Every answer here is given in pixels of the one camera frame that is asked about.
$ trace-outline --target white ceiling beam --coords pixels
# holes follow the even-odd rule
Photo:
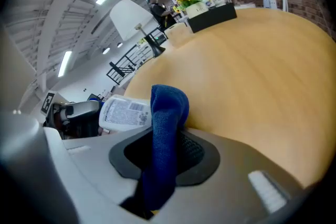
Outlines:
[[[107,48],[107,47],[103,47],[102,45],[104,45],[105,43],[109,43],[110,39],[116,39],[119,36],[118,32],[115,32],[114,34],[112,34],[110,37],[108,37],[106,40],[104,40],[106,38],[106,36],[102,39],[102,42],[100,44],[97,43],[97,45],[95,47],[92,47],[91,50],[89,51],[89,53],[91,52],[91,55],[88,54],[88,59],[91,59],[93,57],[93,55],[95,55],[95,52],[98,49],[102,49],[102,48]]]
[[[112,33],[106,40],[104,40],[104,41],[102,42],[102,45],[106,45],[106,44],[108,44],[108,43],[114,41],[116,38],[118,38],[118,40],[120,40],[120,41],[123,41],[122,38],[120,37],[118,31],[115,31],[115,32]]]
[[[94,31],[94,33],[92,34],[93,37],[98,38],[100,36],[100,34],[102,33],[102,31],[108,26],[110,25],[110,28],[112,28],[113,22],[109,19],[109,17],[107,16],[104,21],[101,22],[101,24],[98,26],[98,28]]]
[[[101,32],[101,34],[99,35],[99,38],[93,43],[89,53],[88,53],[88,58],[91,59],[92,55],[94,54],[94,52],[99,48],[99,46],[101,45],[102,41],[105,39],[105,37],[112,32],[113,30],[115,30],[115,27],[110,27],[109,25],[106,25],[106,27],[104,28],[104,30]]]
[[[42,28],[37,53],[37,80],[43,92],[46,91],[46,69],[50,46],[53,41],[55,31],[58,28],[58,24],[63,16],[63,12],[67,9],[69,3],[71,3],[71,0],[54,0]]]
[[[104,17],[104,15],[109,12],[109,10],[120,0],[106,0],[98,9],[98,12],[91,19],[90,23],[86,26],[84,32],[80,35],[68,62],[67,70],[71,70],[74,67],[78,54],[80,53],[80,48],[87,37],[91,34],[93,28],[97,23]]]

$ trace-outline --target metal frame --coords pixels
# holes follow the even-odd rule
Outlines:
[[[148,35],[157,43],[155,36],[163,34],[166,38],[165,34],[162,33],[158,28],[154,29]],[[149,45],[145,45],[144,47],[138,49],[136,45],[130,48],[120,59],[114,64],[110,62],[110,66],[112,67],[106,74],[111,80],[113,80],[117,85],[120,85],[120,82],[124,79],[126,74],[132,73],[136,67],[140,67],[141,62],[143,64],[152,58],[152,49]]]

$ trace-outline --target person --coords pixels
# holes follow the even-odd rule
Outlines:
[[[175,19],[171,15],[172,10],[166,10],[164,7],[157,3],[157,0],[146,0],[149,5],[150,12],[153,14],[155,20],[160,25],[160,30],[165,31],[167,28],[176,24]]]

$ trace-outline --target ceiling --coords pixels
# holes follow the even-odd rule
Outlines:
[[[65,51],[72,50],[68,70],[107,46],[122,41],[109,18],[120,0],[8,0],[3,23],[25,58],[36,70],[33,88],[42,91],[55,81]],[[144,0],[132,0],[148,8]]]

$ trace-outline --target white label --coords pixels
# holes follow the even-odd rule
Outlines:
[[[272,214],[285,206],[285,197],[274,187],[274,185],[263,175],[261,171],[254,171],[248,174],[252,186],[267,211]]]
[[[103,106],[99,115],[102,128],[126,131],[151,125],[151,108],[146,100],[112,96]]]

